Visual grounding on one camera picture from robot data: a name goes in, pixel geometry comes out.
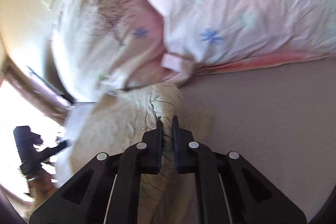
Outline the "person's left hand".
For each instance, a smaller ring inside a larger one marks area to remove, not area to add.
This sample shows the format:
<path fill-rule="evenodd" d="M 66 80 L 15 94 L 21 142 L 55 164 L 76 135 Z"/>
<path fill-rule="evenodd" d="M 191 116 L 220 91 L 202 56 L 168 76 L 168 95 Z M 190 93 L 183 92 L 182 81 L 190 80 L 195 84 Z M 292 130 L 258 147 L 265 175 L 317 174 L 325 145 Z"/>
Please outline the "person's left hand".
<path fill-rule="evenodd" d="M 52 176 L 42 167 L 34 174 L 26 176 L 30 193 L 33 196 L 32 210 L 36 210 L 43 202 L 50 198 L 56 191 L 57 187 L 52 182 Z"/>

